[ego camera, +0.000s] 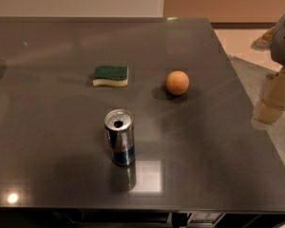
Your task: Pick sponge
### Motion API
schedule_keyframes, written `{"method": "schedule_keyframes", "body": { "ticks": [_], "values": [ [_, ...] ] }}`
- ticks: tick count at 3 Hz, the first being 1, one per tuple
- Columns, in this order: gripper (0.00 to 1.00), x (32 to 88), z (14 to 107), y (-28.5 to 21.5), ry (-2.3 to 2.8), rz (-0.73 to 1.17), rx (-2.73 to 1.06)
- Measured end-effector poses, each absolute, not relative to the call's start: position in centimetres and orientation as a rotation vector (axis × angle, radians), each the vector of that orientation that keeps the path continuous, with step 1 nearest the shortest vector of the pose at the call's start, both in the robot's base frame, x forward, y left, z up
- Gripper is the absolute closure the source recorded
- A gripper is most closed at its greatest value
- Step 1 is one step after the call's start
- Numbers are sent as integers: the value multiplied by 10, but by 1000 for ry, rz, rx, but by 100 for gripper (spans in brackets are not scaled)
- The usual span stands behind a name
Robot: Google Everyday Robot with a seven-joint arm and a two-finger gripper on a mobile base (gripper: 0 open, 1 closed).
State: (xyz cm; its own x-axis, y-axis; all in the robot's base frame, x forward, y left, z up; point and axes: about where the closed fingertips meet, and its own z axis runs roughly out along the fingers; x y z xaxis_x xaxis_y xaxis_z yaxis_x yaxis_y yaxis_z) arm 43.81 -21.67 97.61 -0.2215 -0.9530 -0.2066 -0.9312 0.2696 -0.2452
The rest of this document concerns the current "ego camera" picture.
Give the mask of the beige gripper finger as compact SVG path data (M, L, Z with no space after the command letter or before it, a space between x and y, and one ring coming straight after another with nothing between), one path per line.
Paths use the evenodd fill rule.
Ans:
M276 73L268 73L262 83L259 99L253 111L251 125L265 130L275 124L285 112L285 66Z

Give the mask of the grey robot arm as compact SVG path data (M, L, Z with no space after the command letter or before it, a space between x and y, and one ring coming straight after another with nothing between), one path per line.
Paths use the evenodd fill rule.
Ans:
M265 130L285 112L285 13L275 24L271 58L282 65L277 73L268 73L262 83L251 121L252 127Z

